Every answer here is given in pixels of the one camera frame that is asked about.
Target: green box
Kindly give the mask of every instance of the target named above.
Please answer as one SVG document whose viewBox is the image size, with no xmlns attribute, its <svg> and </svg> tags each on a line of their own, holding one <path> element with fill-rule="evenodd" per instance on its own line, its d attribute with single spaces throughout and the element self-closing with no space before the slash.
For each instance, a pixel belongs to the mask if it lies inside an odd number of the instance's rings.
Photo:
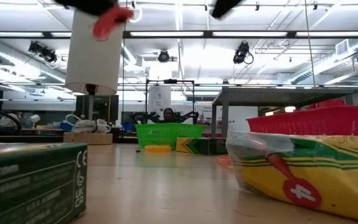
<svg viewBox="0 0 358 224">
<path fill-rule="evenodd" d="M 86 208 L 87 145 L 0 144 L 0 224 L 66 224 Z"/>
<path fill-rule="evenodd" d="M 201 155 L 227 154 L 226 139 L 178 138 L 177 152 L 189 152 Z"/>
</svg>

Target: table surface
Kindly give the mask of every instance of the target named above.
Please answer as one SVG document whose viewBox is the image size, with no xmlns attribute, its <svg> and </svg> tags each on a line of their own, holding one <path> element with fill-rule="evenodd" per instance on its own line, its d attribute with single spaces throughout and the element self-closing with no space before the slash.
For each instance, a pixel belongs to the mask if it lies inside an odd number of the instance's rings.
<svg viewBox="0 0 358 224">
<path fill-rule="evenodd" d="M 351 224 L 353 220 L 243 192 L 214 156 L 90 146 L 87 210 L 74 224 Z"/>
</svg>

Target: person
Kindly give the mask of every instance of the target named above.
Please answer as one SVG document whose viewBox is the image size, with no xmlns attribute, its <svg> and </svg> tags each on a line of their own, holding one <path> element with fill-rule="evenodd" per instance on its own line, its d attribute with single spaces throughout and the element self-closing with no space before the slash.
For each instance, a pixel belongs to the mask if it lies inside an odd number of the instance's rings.
<svg viewBox="0 0 358 224">
<path fill-rule="evenodd" d="M 175 115 L 171 108 L 166 108 L 163 115 L 164 120 L 161 123 L 176 123 Z"/>
</svg>

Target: red basket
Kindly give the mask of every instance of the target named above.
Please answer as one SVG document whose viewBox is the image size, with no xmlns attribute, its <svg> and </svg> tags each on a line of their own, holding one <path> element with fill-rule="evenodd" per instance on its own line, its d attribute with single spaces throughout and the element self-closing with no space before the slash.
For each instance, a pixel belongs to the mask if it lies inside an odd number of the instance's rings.
<svg viewBox="0 0 358 224">
<path fill-rule="evenodd" d="M 324 108 L 327 106 L 342 106 L 346 105 L 344 100 L 326 100 L 320 103 L 309 105 L 309 109 Z"/>
<path fill-rule="evenodd" d="M 247 121 L 257 133 L 358 136 L 358 106 L 330 106 Z"/>
</svg>

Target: white column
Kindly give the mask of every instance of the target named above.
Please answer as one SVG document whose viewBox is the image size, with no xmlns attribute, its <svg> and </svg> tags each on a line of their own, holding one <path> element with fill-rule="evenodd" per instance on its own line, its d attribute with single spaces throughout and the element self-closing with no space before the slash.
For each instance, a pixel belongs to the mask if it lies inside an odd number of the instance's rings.
<svg viewBox="0 0 358 224">
<path fill-rule="evenodd" d="M 75 11 L 66 87 L 87 93 L 85 84 L 98 86 L 97 95 L 115 95 L 119 76 L 123 26 L 111 33 L 107 40 L 93 37 L 97 17 Z"/>
<path fill-rule="evenodd" d="M 165 108 L 171 107 L 171 87 L 155 86 L 149 91 L 148 112 L 156 112 L 163 118 Z"/>
</svg>

